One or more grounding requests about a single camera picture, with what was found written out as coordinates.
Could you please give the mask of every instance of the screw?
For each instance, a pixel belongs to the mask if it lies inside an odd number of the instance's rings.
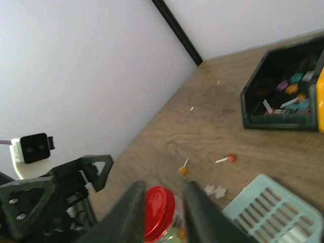
[[[20,215],[17,216],[17,220],[19,220],[19,221],[22,221],[25,218],[26,218],[26,215],[25,214],[20,214]]]
[[[10,199],[9,200],[9,204],[10,205],[15,205],[15,204],[17,204],[19,202],[19,200],[17,199],[17,198],[13,198],[13,199]]]

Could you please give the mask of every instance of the table surface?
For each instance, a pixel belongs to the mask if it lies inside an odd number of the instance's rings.
[[[187,178],[202,188],[228,189],[224,198],[213,199],[222,208],[265,174],[324,214],[324,135],[246,130],[239,99],[266,50],[312,36],[204,61],[115,162],[105,189],[91,193],[98,219],[136,180],[181,195],[178,169],[187,158]],[[236,163],[214,164],[229,153],[237,154]]]

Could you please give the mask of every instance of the jar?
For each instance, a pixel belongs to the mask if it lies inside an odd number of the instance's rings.
[[[144,242],[184,243],[182,202],[170,190],[155,186],[146,192]]]

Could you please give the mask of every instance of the white wall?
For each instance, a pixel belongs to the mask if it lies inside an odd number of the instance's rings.
[[[324,28],[323,0],[166,0],[204,59]]]
[[[195,68],[148,0],[2,0],[0,139],[46,132],[57,164],[116,158]]]

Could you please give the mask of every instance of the light green basket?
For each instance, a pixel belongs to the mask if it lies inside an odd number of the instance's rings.
[[[244,188],[223,214],[261,243],[318,243],[322,237],[319,211],[266,175]]]

